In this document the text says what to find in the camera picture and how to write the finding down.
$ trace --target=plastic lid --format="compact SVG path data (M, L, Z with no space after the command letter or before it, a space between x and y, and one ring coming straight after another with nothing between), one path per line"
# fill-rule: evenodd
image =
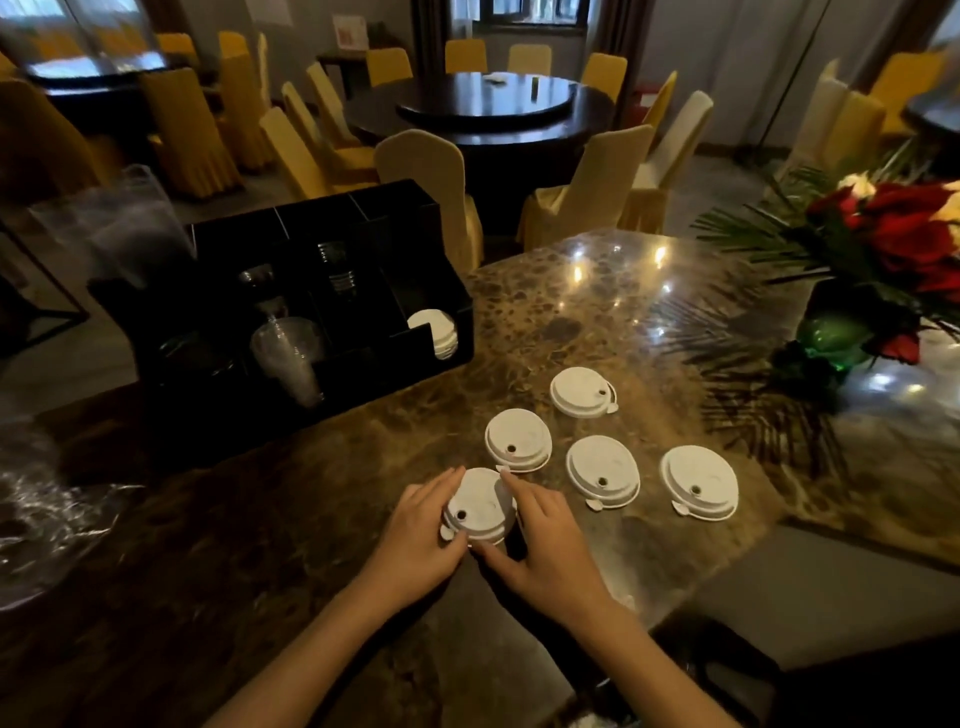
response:
M420 327L424 324L430 326L434 348L448 346L450 342L456 341L457 328L453 319L439 308L425 308L407 319L409 328Z
M691 516L722 521L736 511L736 473L730 463L711 449L698 445L671 449L660 461L660 477Z
M566 471L574 487L604 508L620 508L640 492L640 471L621 443L606 435L578 440L566 454Z
M531 473L546 465L553 439L546 423L527 409L504 410L487 425L487 452L514 473Z
M444 523L453 531L466 531L471 541L503 540L516 521L516 502L489 468L471 468L444 509Z
M553 377L550 399L570 417L588 419L616 412L616 392L599 373L586 367L570 367Z

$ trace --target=marble table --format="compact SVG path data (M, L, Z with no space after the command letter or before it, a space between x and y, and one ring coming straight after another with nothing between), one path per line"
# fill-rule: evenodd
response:
M813 434L790 451L765 434L790 412L763 398L730 409L804 310L800 284L762 278L705 244L619 231L511 258L468 277L472 362L210 470L161 472L143 447L135 386L48 413L41 423L74 482L147 488L52 593L0 614L4 725L199 723L348 583L408 482L489 465L484 426L506 407L550 427L554 457L536 480L567 494L612 592L648 626L784 519L960 564L950 468L960 458L934 404L948 377L885 365L858 374L850 411L800 417ZM556 412L547 387L570 365L613 382L619 412ZM563 454L593 433L619 439L639 465L639 497L622 510L590 512L567 481ZM688 443L730 445L741 491L732 519L673 512L657 465ZM564 724L596 680L565 635L468 558L372 643L320 723Z

